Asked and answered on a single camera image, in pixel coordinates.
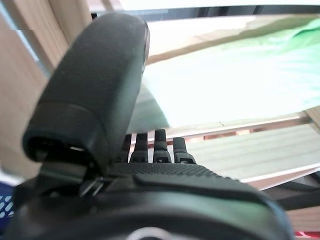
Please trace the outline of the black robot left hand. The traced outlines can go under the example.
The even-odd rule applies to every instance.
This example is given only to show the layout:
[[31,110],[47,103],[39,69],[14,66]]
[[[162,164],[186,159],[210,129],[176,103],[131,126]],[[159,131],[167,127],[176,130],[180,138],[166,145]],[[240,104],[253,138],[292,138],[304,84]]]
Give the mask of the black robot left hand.
[[51,75],[22,137],[41,163],[14,188],[5,240],[292,240],[284,209],[187,156],[119,161],[150,31],[136,16],[95,19]]

